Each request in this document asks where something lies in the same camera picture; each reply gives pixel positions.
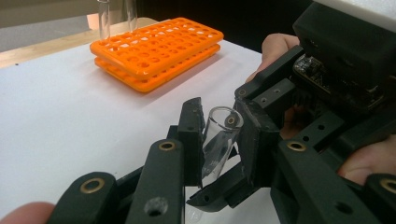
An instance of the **screw hole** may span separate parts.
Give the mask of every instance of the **screw hole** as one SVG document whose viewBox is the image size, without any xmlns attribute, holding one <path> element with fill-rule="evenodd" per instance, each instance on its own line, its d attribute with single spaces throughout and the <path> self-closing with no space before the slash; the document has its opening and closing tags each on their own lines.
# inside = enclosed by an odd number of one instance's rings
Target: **screw hole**
<svg viewBox="0 0 396 224">
<path fill-rule="evenodd" d="M 159 145 L 160 150 L 169 151 L 175 149 L 175 143 L 173 142 L 164 142 Z"/>
<path fill-rule="evenodd" d="M 144 211 L 149 217 L 158 217 L 168 210 L 168 201 L 165 198 L 153 198 L 146 202 Z"/>
</svg>

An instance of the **wooden surface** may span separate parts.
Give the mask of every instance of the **wooden surface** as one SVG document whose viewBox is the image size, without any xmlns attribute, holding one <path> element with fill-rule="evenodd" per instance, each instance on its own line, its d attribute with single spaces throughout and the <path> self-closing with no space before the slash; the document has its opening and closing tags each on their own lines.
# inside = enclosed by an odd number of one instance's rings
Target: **wooden surface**
<svg viewBox="0 0 396 224">
<path fill-rule="evenodd" d="M 139 18 L 138 27 L 148 26 L 155 22 L 155 20 L 150 18 Z M 126 22 L 114 24 L 110 27 L 110 33 L 112 35 L 121 34 L 127 31 L 128 27 Z M 89 44 L 98 39 L 99 30 L 90 30 L 81 34 L 69 35 L 19 49 L 4 51 L 0 53 L 0 68 L 16 63 L 23 63 L 61 50 Z"/>
</svg>

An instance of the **background test tube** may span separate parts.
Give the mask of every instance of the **background test tube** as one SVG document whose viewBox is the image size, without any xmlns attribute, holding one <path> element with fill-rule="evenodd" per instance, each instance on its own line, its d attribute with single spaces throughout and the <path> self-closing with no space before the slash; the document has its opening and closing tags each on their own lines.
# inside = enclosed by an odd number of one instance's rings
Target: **background test tube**
<svg viewBox="0 0 396 224">
<path fill-rule="evenodd" d="M 99 3 L 99 35 L 104 42 L 110 38 L 110 0 L 98 0 Z"/>
<path fill-rule="evenodd" d="M 126 16 L 129 32 L 137 29 L 137 9 L 136 0 L 125 0 Z"/>
</svg>

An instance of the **test tube rack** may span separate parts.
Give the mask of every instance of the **test tube rack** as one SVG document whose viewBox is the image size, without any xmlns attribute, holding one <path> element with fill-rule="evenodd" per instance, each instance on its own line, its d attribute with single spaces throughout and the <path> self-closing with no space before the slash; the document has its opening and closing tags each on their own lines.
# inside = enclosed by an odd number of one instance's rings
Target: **test tube rack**
<svg viewBox="0 0 396 224">
<path fill-rule="evenodd" d="M 91 43 L 94 62 L 137 91 L 152 91 L 220 49 L 223 33 L 186 18 Z"/>
</svg>

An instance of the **white tabletop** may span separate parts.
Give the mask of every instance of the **white tabletop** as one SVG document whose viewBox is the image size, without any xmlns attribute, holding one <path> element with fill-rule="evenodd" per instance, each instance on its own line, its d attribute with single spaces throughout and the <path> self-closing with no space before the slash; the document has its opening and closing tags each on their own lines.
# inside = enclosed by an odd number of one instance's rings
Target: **white tabletop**
<svg viewBox="0 0 396 224">
<path fill-rule="evenodd" d="M 260 64 L 257 52 L 221 41 L 213 57 L 150 93 L 96 67 L 89 45 L 0 69 L 0 217 L 33 201 L 56 203 L 77 178 L 120 178 L 178 124 L 183 102 L 204 113 L 233 106 L 234 90 Z M 269 189 L 201 223 L 279 223 Z"/>
</svg>

